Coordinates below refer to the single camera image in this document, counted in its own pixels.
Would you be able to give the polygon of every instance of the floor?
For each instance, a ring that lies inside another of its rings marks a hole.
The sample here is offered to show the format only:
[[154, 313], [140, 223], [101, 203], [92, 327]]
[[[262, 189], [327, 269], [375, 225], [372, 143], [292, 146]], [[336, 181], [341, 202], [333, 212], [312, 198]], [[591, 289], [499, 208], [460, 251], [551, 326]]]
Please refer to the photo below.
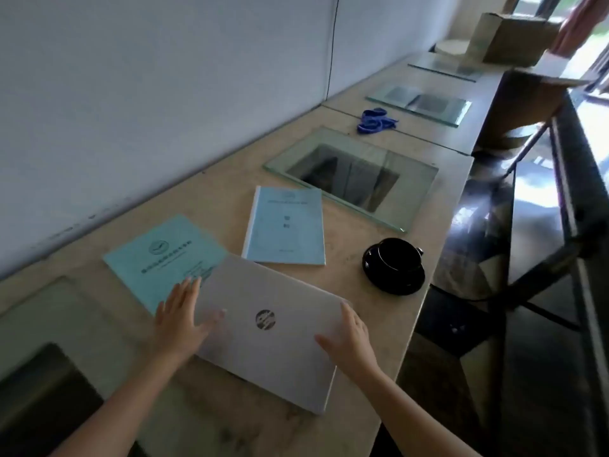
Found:
[[[483, 300], [507, 280], [513, 176], [520, 148], [477, 149], [398, 384], [484, 456], [494, 455], [503, 328]], [[551, 160], [546, 132], [525, 160]], [[400, 455], [381, 427], [372, 455]]]

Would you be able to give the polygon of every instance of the left hand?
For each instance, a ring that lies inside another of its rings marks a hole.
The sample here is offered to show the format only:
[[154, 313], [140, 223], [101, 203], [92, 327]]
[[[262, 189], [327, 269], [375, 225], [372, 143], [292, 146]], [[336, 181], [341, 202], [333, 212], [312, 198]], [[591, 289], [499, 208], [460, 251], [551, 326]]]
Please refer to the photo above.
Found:
[[174, 285], [166, 301], [156, 308], [154, 354], [169, 357], [181, 366], [197, 352], [214, 327], [224, 318], [224, 310], [215, 311], [200, 325], [194, 325], [194, 307], [199, 296], [201, 277], [188, 277]]

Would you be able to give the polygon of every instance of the silver laptop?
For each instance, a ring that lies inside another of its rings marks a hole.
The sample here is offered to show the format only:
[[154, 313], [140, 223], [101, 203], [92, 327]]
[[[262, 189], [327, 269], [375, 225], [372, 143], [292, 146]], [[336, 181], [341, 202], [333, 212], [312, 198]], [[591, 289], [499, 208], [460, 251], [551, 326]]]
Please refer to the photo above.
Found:
[[225, 308], [198, 355], [303, 409], [322, 414], [335, 365], [314, 340], [336, 336], [340, 298], [239, 256], [227, 254], [201, 287], [199, 323]]

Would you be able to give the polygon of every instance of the white wall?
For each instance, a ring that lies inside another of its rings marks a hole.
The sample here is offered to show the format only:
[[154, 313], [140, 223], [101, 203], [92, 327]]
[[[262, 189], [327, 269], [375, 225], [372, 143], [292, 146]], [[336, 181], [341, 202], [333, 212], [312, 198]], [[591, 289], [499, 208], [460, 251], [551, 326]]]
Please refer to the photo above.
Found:
[[482, 13], [499, 13], [506, 0], [461, 0], [450, 29], [450, 38], [469, 39]]
[[[442, 1], [340, 0], [331, 92]], [[320, 103], [335, 2], [0, 0], [0, 276]]]
[[460, 0], [340, 0], [330, 95], [446, 38]]

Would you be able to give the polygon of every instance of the black cup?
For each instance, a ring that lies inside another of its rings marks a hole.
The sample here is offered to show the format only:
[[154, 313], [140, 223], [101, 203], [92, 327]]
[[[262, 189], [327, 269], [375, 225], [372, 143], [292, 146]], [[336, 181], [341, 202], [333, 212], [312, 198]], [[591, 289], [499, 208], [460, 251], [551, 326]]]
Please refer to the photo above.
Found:
[[368, 279], [379, 289], [394, 295], [410, 295], [425, 282], [422, 250], [399, 238], [383, 239], [362, 257]]

